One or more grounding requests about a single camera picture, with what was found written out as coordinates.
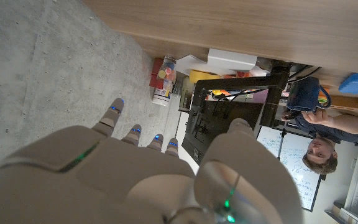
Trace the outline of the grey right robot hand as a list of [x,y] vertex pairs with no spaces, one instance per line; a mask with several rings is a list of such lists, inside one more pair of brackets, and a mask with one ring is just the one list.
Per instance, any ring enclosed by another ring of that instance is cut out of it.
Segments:
[[0,163],[0,223],[302,223],[295,182],[234,119],[210,144],[197,172],[163,136],[139,146],[135,125],[112,136],[124,101],[92,128],[70,126]]

